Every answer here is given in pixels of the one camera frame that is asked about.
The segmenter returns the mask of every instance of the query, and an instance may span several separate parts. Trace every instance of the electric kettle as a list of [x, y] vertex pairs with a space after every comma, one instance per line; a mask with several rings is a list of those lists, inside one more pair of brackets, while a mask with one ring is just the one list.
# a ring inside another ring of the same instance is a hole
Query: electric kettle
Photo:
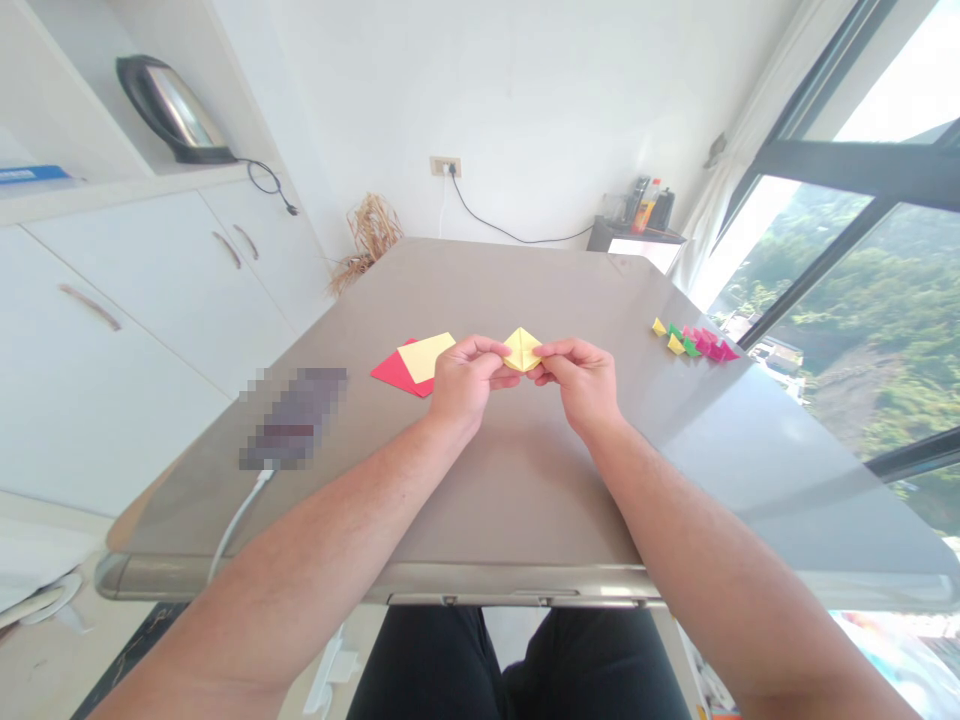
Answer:
[[117, 58], [117, 77], [140, 117], [177, 162], [236, 162], [223, 134], [177, 72], [149, 55]]

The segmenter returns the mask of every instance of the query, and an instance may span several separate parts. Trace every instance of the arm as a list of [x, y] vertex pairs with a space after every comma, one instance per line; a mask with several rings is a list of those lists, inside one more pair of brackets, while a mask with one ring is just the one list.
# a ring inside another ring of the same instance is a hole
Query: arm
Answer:
[[251, 541], [93, 717], [276, 717], [476, 434], [490, 391], [519, 384], [510, 352], [472, 337], [438, 358], [426, 417]]
[[560, 385], [650, 577], [745, 717], [916, 718], [773, 551], [624, 420], [608, 353], [576, 339], [534, 353], [528, 375]]

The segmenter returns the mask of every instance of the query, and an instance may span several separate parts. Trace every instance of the hand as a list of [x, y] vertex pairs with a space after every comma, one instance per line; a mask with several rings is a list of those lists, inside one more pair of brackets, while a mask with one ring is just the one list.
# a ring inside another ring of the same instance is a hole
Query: hand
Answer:
[[503, 364], [511, 352], [507, 345], [479, 335], [444, 352], [437, 358], [429, 415], [476, 432], [490, 391], [520, 384], [523, 373]]
[[623, 420], [617, 405], [617, 375], [610, 353], [579, 338], [546, 343], [533, 349], [543, 358], [527, 377], [542, 387], [560, 386], [570, 427], [584, 440], [591, 431]]

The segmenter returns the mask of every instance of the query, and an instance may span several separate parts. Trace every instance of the window frame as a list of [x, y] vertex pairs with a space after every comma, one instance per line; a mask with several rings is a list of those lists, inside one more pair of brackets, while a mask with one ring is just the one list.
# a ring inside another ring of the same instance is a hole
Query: window frame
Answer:
[[[816, 120], [897, 2], [859, 0], [793, 94], [733, 193], [711, 252], [764, 176], [873, 197], [757, 323], [735, 339], [744, 352], [760, 342], [901, 203], [960, 213], [960, 118], [930, 144], [790, 139], [802, 135]], [[865, 464], [883, 482], [891, 483], [958, 462], [960, 427]]]

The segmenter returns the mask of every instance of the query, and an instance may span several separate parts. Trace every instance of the window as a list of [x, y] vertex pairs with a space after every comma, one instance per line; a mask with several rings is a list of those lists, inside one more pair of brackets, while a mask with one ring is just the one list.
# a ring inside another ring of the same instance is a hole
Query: window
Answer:
[[960, 535], [960, 0], [859, 0], [694, 289], [935, 530]]

